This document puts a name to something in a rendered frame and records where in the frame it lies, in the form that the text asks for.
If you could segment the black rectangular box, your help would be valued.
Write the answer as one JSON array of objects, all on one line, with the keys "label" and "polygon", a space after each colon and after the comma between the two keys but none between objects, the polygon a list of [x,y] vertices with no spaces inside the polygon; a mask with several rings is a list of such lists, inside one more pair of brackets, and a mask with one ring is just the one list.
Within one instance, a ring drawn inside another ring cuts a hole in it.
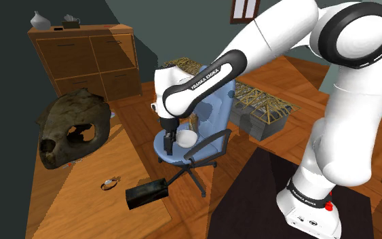
[{"label": "black rectangular box", "polygon": [[168,196],[168,184],[164,178],[126,190],[126,202],[130,210]]}]

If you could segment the blue office chair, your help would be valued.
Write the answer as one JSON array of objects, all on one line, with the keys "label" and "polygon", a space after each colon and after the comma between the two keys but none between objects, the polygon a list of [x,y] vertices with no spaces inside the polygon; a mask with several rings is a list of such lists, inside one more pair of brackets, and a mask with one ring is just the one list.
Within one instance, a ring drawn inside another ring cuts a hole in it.
[{"label": "blue office chair", "polygon": [[[183,84],[193,76],[186,73],[176,65],[166,65],[155,70],[154,86],[157,100],[151,105],[157,112],[159,118],[172,118],[163,107],[162,94],[165,89],[176,84]],[[217,167],[214,160],[226,153],[227,141],[231,130],[227,128],[227,122],[231,112],[235,92],[235,81],[225,84],[214,93],[208,95],[199,102],[193,112],[198,116],[196,144],[191,148],[179,147],[176,142],[172,146],[172,155],[164,151],[164,134],[162,129],[153,141],[153,147],[158,155],[158,162],[166,162],[178,166],[180,171],[169,181],[168,186],[179,176],[187,172],[198,186],[204,197],[206,191],[192,173],[193,168],[204,166]],[[183,123],[177,128],[179,130],[190,130],[189,123]]]}]

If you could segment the small red grey pen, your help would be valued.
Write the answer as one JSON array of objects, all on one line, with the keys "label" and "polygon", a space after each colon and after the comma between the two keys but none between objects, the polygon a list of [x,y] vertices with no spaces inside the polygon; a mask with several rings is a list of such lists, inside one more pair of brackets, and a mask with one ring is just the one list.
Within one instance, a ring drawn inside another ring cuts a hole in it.
[{"label": "small red grey pen", "polygon": [[69,163],[65,164],[62,168],[68,168],[68,167],[71,167],[71,166],[73,166],[74,164],[79,163],[79,162],[82,162],[82,161],[83,161],[83,159],[81,158],[81,159],[79,159],[79,160],[75,160],[75,161],[69,162]]}]

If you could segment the wooden chest of drawers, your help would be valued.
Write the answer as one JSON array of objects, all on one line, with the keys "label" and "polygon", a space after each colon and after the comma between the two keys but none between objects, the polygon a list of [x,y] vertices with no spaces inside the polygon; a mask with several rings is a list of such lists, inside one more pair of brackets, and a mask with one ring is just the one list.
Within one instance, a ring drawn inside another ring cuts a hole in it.
[{"label": "wooden chest of drawers", "polygon": [[28,36],[58,96],[80,88],[107,101],[141,95],[134,30],[124,24],[52,26],[39,12]]}]

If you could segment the wooden desk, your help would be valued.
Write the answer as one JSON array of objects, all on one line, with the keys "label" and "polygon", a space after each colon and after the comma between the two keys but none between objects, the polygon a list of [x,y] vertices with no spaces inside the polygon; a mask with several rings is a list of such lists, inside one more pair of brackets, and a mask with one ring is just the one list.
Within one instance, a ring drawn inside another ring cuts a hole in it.
[{"label": "wooden desk", "polygon": [[163,200],[130,210],[127,189],[150,182],[127,121],[150,98],[112,102],[108,141],[82,162],[47,170],[36,159],[25,239],[143,239],[171,222]]}]

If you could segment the dark brown animal skull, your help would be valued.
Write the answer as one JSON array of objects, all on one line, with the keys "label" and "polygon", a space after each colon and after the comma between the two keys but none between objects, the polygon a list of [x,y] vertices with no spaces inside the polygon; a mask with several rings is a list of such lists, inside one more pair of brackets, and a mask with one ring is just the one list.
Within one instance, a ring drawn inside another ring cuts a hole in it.
[{"label": "dark brown animal skull", "polygon": [[101,148],[109,138],[110,118],[109,104],[86,88],[53,101],[36,121],[44,167],[56,169]]}]

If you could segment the brown framed window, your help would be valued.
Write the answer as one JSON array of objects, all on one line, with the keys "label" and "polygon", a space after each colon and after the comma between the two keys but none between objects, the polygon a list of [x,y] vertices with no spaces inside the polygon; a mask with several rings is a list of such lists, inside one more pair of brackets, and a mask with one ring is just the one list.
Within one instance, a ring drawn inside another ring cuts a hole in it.
[{"label": "brown framed window", "polygon": [[230,24],[248,24],[257,17],[260,0],[232,0]]}]

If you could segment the white bowl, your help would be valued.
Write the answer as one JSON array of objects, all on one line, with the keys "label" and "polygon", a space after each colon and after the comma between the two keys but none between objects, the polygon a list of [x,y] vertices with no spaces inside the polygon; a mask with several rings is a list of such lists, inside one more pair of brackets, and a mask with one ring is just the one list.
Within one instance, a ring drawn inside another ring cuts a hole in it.
[{"label": "white bowl", "polygon": [[193,147],[198,139],[196,132],[192,130],[179,130],[176,133],[176,144],[182,148]]}]

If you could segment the dark robot stand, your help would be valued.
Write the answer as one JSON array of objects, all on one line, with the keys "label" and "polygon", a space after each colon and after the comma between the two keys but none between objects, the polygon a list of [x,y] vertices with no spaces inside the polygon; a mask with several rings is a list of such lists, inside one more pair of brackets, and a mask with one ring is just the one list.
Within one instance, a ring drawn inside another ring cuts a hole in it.
[{"label": "dark robot stand", "polygon": [[[317,239],[287,224],[276,204],[298,166],[257,148],[214,210],[208,239]],[[332,190],[341,239],[374,239],[370,198],[347,187]]]}]

